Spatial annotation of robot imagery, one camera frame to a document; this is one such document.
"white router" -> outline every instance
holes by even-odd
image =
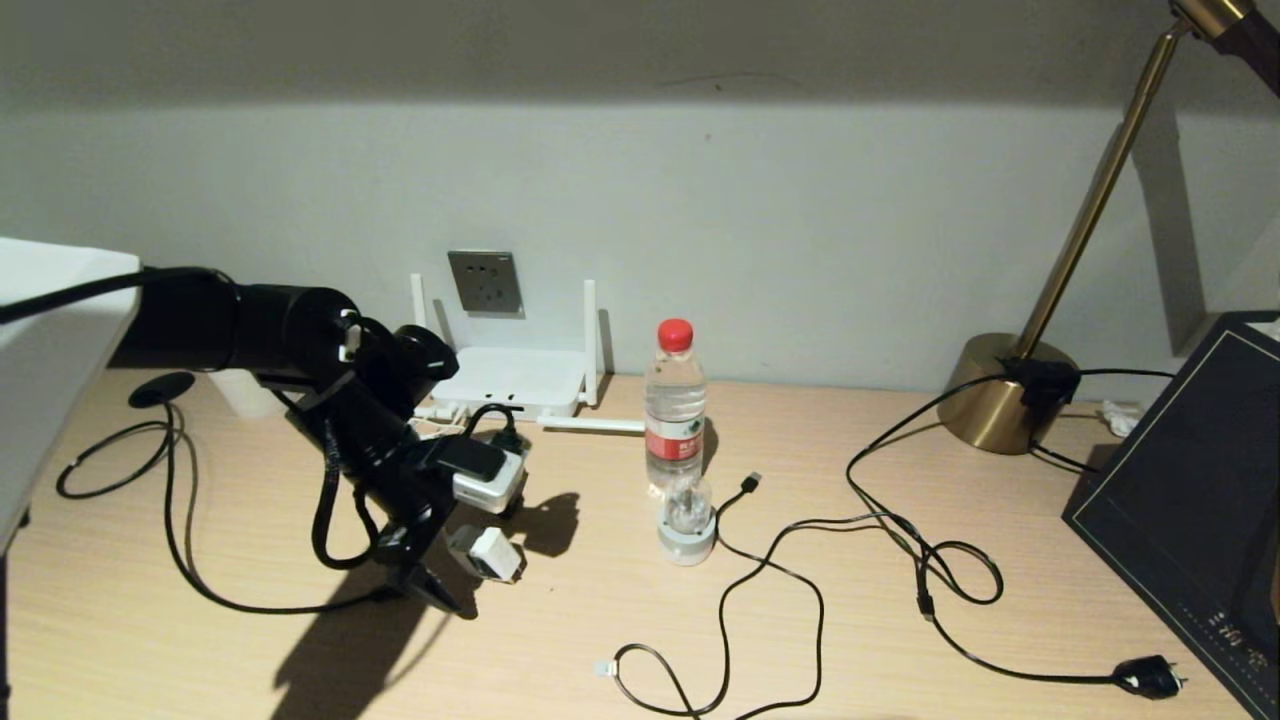
[[[417,324],[426,322],[420,275],[412,275]],[[474,413],[500,402],[521,407],[517,420],[581,430],[643,433],[643,420],[575,418],[579,405],[595,407],[603,370],[596,364],[599,320],[595,281],[582,282],[582,351],[524,350],[517,347],[465,347],[458,351],[458,372],[431,391],[435,405],[419,414],[452,416],[458,409]]]

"bottle label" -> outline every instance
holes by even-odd
[[[649,452],[663,460],[689,460],[703,448],[703,418],[664,423],[649,415],[644,424],[644,442]]]

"desk lamp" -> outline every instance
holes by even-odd
[[[989,375],[1011,378],[983,382],[938,405],[942,424],[974,447],[1002,455],[1028,452],[1048,432],[1069,398],[1070,389],[1059,392],[1061,386],[1055,387],[1055,382],[1062,379],[1064,370],[1069,377],[1078,368],[1065,352],[1042,342],[1041,336],[1106,208],[1179,38],[1190,32],[1219,54],[1242,58],[1280,97],[1280,36],[1252,0],[1172,0],[1170,5],[1178,20],[1156,40],[1124,122],[1103,155],[1101,172],[1021,334],[979,334],[960,354],[947,389]],[[1036,387],[1041,380],[1044,387]]]

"desk surface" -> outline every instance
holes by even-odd
[[[515,585],[485,583],[476,591],[476,620],[417,602],[321,618],[250,616],[202,600],[170,564],[161,470],[96,500],[54,495],[52,477],[79,450],[156,414],[124,402],[146,377],[115,372],[99,382],[37,491],[32,524],[14,541],[14,717],[653,717],[594,674],[595,661],[627,642],[660,650],[695,703],[718,688],[716,605],[750,565],[723,548],[696,568],[663,559],[636,438],[522,425],[532,441],[525,495],[531,510],[516,521],[513,539],[526,546],[529,566]],[[640,389],[636,378],[613,378],[602,415],[636,416]],[[788,521],[859,514],[841,477],[845,462],[925,398],[713,384],[709,415],[718,447],[708,478],[717,497],[728,497],[753,470],[764,475],[760,489],[726,515],[724,537],[760,552]],[[200,456],[192,538],[211,587],[242,602],[301,605],[378,579],[325,570],[311,556],[321,457],[283,418],[237,419],[204,379],[179,406]],[[155,442],[143,436],[105,452],[74,477],[76,487],[123,477]],[[1085,457],[1108,442],[1097,421],[1065,416],[1046,445]],[[1157,703],[1110,687],[996,675],[960,657],[920,619],[910,560],[883,533],[797,533],[777,560],[826,594],[824,682],[812,705],[769,716],[1247,716],[1059,519],[1073,474],[1032,457],[988,455],[933,428],[872,455],[859,479],[927,538],[975,543],[1000,564],[1007,591],[995,606],[934,589],[940,618],[972,651],[1020,670],[1080,674],[1162,653],[1190,683]],[[188,482],[182,464],[179,486]],[[360,547],[362,533],[349,515],[335,518],[335,555]],[[989,588],[975,564],[960,565],[974,592]],[[732,685],[713,716],[806,694],[812,593],[765,573],[732,596],[727,612]],[[654,662],[636,655],[625,667],[641,697],[677,705]]]

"wall socket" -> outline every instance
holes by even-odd
[[[467,313],[520,313],[520,283],[511,252],[451,250],[449,268]]]

